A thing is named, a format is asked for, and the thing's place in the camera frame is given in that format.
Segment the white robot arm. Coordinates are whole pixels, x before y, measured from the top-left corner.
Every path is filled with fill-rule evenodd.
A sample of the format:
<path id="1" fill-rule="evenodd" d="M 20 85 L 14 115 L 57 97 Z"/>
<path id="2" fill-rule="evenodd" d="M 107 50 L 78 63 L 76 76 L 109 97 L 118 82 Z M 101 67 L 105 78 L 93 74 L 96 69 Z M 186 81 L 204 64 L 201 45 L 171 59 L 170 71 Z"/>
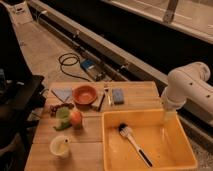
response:
<path id="1" fill-rule="evenodd" d="M 190 99 L 213 116 L 213 86 L 207 83 L 210 76 L 211 71 L 203 62 L 171 70 L 161 94 L 163 107 L 168 111 L 177 110 Z"/>

